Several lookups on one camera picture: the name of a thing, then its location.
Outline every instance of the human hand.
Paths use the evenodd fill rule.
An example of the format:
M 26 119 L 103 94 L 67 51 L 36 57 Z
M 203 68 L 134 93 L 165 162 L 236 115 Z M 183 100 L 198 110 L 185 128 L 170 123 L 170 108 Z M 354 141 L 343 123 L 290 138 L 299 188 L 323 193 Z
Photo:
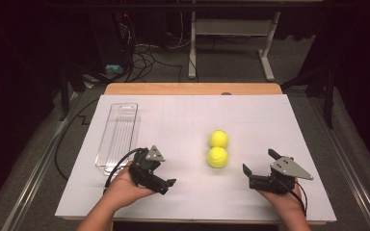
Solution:
M 275 208 L 288 230 L 310 230 L 304 215 L 302 203 L 292 193 L 275 194 L 271 192 L 258 191 Z M 298 184 L 295 184 L 293 192 L 302 198 Z
M 104 193 L 102 199 L 107 200 L 116 211 L 122 207 L 134 203 L 136 200 L 154 194 L 154 191 L 138 187 L 128 172 L 131 161 L 114 178 L 111 185 Z

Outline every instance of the dark background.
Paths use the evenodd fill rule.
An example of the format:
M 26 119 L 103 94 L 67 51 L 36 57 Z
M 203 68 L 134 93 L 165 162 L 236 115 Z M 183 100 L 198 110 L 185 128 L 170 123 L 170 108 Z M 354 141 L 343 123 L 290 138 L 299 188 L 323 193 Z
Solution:
M 259 12 L 255 16 L 268 14 Z M 181 33 L 180 21 L 172 13 L 141 12 L 130 16 L 145 39 L 162 47 L 168 42 L 167 32 L 177 36 Z M 186 33 L 190 14 L 183 16 Z M 248 13 L 203 16 L 250 17 Z M 359 1 L 353 11 L 287 11 L 281 14 L 275 39 L 288 35 L 302 39 L 315 34 L 322 36 L 314 41 L 303 72 L 333 60 L 335 83 L 370 151 L 370 1 Z M 101 35 L 101 39 L 105 37 L 119 41 L 113 31 Z M 104 72 L 105 60 L 110 57 L 104 56 L 105 44 L 97 43 L 98 39 L 88 13 L 50 11 L 40 1 L 0 0 L 0 187 L 37 126 L 53 109 L 51 98 L 60 88 L 62 70 L 73 83 L 79 83 L 83 70 L 70 62 Z

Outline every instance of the gray carpet floor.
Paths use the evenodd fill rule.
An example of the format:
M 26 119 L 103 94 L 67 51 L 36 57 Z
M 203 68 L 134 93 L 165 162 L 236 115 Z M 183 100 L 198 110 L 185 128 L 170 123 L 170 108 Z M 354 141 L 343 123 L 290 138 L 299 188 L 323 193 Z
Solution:
M 276 83 L 282 84 L 298 74 L 305 55 L 313 38 L 295 41 L 292 38 L 275 40 L 271 47 L 269 60 L 276 77 Z M 251 39 L 243 43 L 217 41 L 215 47 L 210 38 L 202 38 L 197 42 L 197 70 L 198 78 L 190 80 L 188 73 L 189 49 L 178 48 L 163 50 L 152 47 L 153 57 L 160 63 L 154 63 L 146 77 L 137 82 L 266 82 L 257 49 L 264 44 L 263 38 Z M 141 68 L 141 56 L 133 56 L 137 60 L 136 67 Z M 65 135 L 58 145 L 56 160 L 60 170 L 69 176 L 76 160 L 85 135 L 88 131 L 91 117 L 96 106 L 96 99 L 104 92 L 105 86 L 96 85 L 87 88 L 86 92 L 79 93 L 79 100 L 75 103 L 72 120 Z M 289 96 L 296 118 L 304 134 L 304 139 L 312 155 L 321 179 L 326 187 L 331 205 L 338 221 L 327 225 L 312 226 L 313 230 L 370 230 L 370 213 L 362 204 L 364 197 L 358 196 L 360 185 L 363 192 L 370 198 L 370 155 L 362 140 L 357 134 L 354 124 L 350 120 L 345 105 L 343 105 L 338 90 L 335 90 L 332 121 L 334 129 L 329 129 L 320 116 L 322 98 L 307 98 L 305 86 L 292 87 L 285 93 Z M 19 157 L 11 175 L 0 191 L 0 230 L 8 222 L 8 217 L 21 196 L 23 189 L 28 185 L 30 175 L 40 162 L 44 151 L 62 126 L 59 118 L 62 114 L 60 95 L 53 98 L 56 108 L 35 132 L 34 136 Z M 347 154 L 348 160 L 343 165 L 341 152 Z M 78 220 L 64 220 L 54 216 L 58 203 L 66 186 L 54 164 L 54 157 L 48 160 L 47 170 L 42 181 L 37 185 L 37 192 L 33 194 L 31 204 L 24 206 L 20 216 L 15 216 L 17 222 L 12 230 L 74 230 Z M 169 230 L 161 226 L 137 224 L 131 230 Z M 254 230 L 254 227 L 244 226 L 216 226 L 210 230 Z

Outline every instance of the person's left hand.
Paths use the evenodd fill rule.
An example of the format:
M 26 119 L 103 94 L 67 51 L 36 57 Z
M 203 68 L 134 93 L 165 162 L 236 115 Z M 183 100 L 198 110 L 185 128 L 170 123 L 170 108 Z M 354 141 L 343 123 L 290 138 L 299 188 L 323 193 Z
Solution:
M 154 191 L 140 188 L 134 184 L 128 172 L 129 165 L 131 165 L 131 162 L 128 162 L 127 166 L 119 172 L 103 195 L 115 211 L 134 203 L 140 198 L 154 194 Z

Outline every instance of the yellow tennis ball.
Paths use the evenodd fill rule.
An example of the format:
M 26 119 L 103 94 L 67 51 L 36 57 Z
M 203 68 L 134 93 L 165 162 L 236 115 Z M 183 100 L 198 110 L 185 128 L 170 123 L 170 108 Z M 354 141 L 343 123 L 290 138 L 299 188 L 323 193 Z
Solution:
M 224 167 L 227 164 L 228 155 L 222 147 L 212 147 L 208 152 L 208 163 L 211 167 Z
M 227 133 L 222 130 L 214 131 L 209 137 L 209 145 L 211 147 L 219 146 L 222 148 L 226 148 L 228 142 L 229 137 L 227 136 Z

